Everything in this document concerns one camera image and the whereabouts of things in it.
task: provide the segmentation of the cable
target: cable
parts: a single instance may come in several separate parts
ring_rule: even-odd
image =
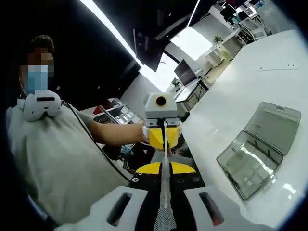
[[[97,146],[97,148],[101,151],[102,156],[104,156],[108,162],[111,164],[111,166],[124,178],[126,179],[128,182],[130,182],[130,180],[123,175],[123,173],[114,165],[114,163],[112,163],[112,161],[108,158],[108,156],[106,155],[106,153],[98,146],[98,144],[95,142],[94,138],[91,136],[91,134],[88,132],[88,130],[85,128],[85,126],[83,125],[83,123],[81,122],[80,118],[78,117],[78,115],[76,114],[76,112],[73,110],[73,108],[71,107],[71,105],[66,102],[63,101],[67,104],[67,106],[71,109],[71,111],[74,113],[75,117],[77,118],[77,120],[79,121],[79,123],[82,125],[83,129],[86,131],[86,133],[88,134],[88,136],[91,138],[91,140],[94,142],[94,144]]]

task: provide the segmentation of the gray t-shirt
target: gray t-shirt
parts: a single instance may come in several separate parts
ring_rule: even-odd
[[[73,110],[84,126],[92,120]],[[81,220],[94,202],[127,185],[67,105],[59,116],[34,122],[21,106],[6,113],[11,152],[30,195],[59,224]]]

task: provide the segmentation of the person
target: person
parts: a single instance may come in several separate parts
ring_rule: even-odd
[[[53,72],[53,41],[49,36],[31,40],[24,62],[19,65],[22,102],[35,88],[43,88],[44,73]],[[41,66],[39,70],[30,70]],[[58,224],[75,223],[86,217],[93,203],[128,182],[101,155],[97,143],[124,145],[147,142],[142,124],[100,124],[64,103],[54,118],[34,122],[23,117],[22,104],[6,111],[11,152],[30,196]]]

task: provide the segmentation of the blue face mask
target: blue face mask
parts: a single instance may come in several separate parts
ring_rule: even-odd
[[[35,90],[47,90],[48,89],[48,66],[36,65],[28,66],[28,83],[24,87],[24,91],[27,95],[35,93]]]

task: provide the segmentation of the white neck device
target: white neck device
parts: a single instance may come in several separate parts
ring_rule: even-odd
[[[19,100],[18,104],[28,122],[36,121],[44,114],[56,117],[61,113],[62,106],[60,96],[50,90],[35,90],[35,95],[29,94],[25,100]]]

